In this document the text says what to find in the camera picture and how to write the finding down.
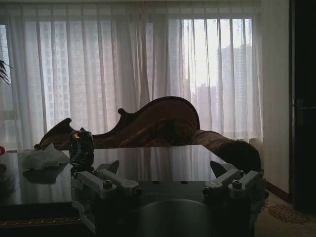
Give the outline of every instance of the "gold trim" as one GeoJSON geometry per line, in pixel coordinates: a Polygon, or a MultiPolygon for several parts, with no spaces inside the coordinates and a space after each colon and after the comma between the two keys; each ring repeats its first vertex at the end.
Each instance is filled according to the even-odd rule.
{"type": "Polygon", "coordinates": [[[0,229],[73,224],[82,224],[82,221],[78,217],[46,218],[21,221],[0,221],[0,229]]]}

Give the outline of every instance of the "white wall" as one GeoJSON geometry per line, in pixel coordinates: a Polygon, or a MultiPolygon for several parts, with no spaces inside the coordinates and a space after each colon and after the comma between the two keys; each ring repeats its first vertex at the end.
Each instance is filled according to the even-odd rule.
{"type": "Polygon", "coordinates": [[[264,172],[289,189],[288,0],[262,0],[264,172]]]}

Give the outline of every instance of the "white curtain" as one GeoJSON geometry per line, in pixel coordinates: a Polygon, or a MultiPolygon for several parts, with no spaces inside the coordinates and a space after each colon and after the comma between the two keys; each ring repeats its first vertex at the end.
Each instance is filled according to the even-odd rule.
{"type": "Polygon", "coordinates": [[[32,148],[64,118],[104,133],[117,123],[118,108],[135,112],[169,95],[195,106],[201,129],[261,143],[260,2],[0,9],[18,150],[32,148]]]}
{"type": "MultiPolygon", "coordinates": [[[[9,55],[5,25],[0,22],[0,60],[8,64],[9,55]]],[[[10,68],[5,67],[10,81],[10,68]]],[[[14,121],[14,107],[10,85],[0,82],[0,146],[7,150],[16,150],[16,132],[14,121]]]]}

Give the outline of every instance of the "red object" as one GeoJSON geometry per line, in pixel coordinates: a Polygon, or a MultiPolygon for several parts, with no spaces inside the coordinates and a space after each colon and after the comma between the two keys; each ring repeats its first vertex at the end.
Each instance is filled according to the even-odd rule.
{"type": "Polygon", "coordinates": [[[4,153],[5,153],[4,147],[0,147],[0,156],[3,155],[4,153]]]}

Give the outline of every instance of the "door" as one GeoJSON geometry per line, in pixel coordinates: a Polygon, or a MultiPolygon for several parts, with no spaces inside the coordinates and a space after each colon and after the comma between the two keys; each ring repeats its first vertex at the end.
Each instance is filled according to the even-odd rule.
{"type": "Polygon", "coordinates": [[[295,208],[315,212],[316,20],[310,4],[290,0],[290,195],[295,208]]]}

